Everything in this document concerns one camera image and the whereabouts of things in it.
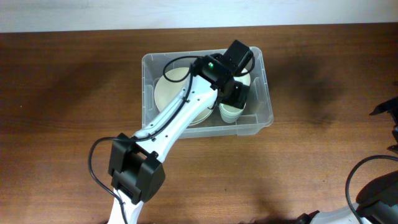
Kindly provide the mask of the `cream white cup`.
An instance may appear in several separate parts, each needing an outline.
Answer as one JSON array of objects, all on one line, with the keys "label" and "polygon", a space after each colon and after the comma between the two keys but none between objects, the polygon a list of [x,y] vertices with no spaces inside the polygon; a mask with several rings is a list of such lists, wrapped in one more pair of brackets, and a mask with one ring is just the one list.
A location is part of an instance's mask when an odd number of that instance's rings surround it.
[{"label": "cream white cup", "polygon": [[244,108],[235,108],[223,103],[219,104],[221,119],[225,123],[234,123],[243,114]]}]

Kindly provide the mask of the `white small bowl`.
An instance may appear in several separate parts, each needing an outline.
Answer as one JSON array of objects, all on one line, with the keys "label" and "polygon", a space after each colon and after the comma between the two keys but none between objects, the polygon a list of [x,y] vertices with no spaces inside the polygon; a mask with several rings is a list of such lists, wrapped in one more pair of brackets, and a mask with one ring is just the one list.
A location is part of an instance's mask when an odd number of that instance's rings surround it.
[{"label": "white small bowl", "polygon": [[250,76],[250,74],[248,73],[248,71],[245,68],[242,70],[242,72],[246,73],[246,74],[243,75],[243,76],[240,76],[240,77],[234,77],[234,84],[242,83],[245,86],[250,86],[251,85],[251,76]]}]

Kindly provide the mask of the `beige plate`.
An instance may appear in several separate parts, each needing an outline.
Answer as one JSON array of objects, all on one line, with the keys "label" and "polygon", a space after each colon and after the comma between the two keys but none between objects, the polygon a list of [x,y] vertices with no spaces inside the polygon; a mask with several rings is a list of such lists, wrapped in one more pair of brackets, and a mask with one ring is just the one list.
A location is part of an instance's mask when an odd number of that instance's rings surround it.
[{"label": "beige plate", "polygon": [[[171,80],[180,80],[188,72],[188,67],[174,68],[166,72],[166,76]],[[157,109],[162,112],[165,107],[180,93],[188,78],[181,82],[173,83],[161,77],[155,86],[154,99]]]},{"label": "beige plate", "polygon": [[213,110],[206,108],[203,110],[190,124],[189,126],[195,126],[206,120],[211,114]]}]

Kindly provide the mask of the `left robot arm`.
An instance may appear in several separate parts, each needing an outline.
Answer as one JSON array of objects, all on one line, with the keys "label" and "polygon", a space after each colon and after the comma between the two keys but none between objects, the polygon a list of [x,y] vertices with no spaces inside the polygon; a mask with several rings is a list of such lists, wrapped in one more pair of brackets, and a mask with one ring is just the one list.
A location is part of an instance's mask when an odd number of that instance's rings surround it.
[{"label": "left robot arm", "polygon": [[173,144],[205,109],[218,103],[242,109],[249,87],[236,81],[254,65],[252,50],[235,40],[223,54],[196,56],[177,96],[146,127],[132,137],[120,134],[113,140],[108,166],[112,194],[119,211],[110,223],[136,223],[141,208],[165,180],[162,166]]}]

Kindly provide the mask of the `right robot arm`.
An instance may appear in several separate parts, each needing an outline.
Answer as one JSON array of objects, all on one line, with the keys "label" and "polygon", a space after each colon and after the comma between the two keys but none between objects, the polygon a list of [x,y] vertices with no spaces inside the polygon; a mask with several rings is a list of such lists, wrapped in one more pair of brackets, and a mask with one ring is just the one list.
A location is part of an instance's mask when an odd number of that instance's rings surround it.
[{"label": "right robot arm", "polygon": [[365,163],[375,160],[397,161],[397,156],[375,155],[359,161],[350,171],[345,183],[347,206],[332,211],[303,213],[294,223],[301,224],[349,224],[380,223],[397,224],[397,171],[390,172],[370,181],[351,201],[349,187],[355,172]]}]

